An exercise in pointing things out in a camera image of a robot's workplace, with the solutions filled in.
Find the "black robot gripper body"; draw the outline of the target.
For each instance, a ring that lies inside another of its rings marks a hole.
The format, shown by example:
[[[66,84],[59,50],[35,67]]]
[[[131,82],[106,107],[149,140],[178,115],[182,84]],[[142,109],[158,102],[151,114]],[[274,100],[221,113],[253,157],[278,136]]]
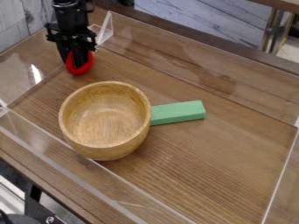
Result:
[[[90,13],[95,11],[94,3],[52,3],[56,16],[54,23],[46,24],[47,40],[55,44],[70,41],[71,50],[75,44],[96,50],[96,33],[90,29]]]

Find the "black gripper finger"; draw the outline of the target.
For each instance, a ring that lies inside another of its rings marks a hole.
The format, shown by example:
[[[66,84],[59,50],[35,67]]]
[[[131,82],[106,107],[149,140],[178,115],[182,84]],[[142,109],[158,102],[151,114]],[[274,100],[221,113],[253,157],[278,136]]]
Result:
[[[72,62],[76,69],[90,69],[90,49],[84,45],[74,45]]]
[[[68,54],[70,54],[70,51],[71,51],[71,42],[70,41],[59,41],[56,43],[56,46],[58,46],[58,50],[59,50],[59,53],[60,53],[62,60],[66,61],[67,57],[68,57]]]

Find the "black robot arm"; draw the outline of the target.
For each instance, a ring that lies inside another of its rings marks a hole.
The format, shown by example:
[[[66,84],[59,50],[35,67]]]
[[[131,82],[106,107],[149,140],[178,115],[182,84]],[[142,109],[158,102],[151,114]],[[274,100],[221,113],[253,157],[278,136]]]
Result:
[[[88,14],[95,10],[94,0],[52,0],[56,22],[47,23],[47,40],[56,44],[67,70],[86,73],[94,62],[98,34],[90,29]]]

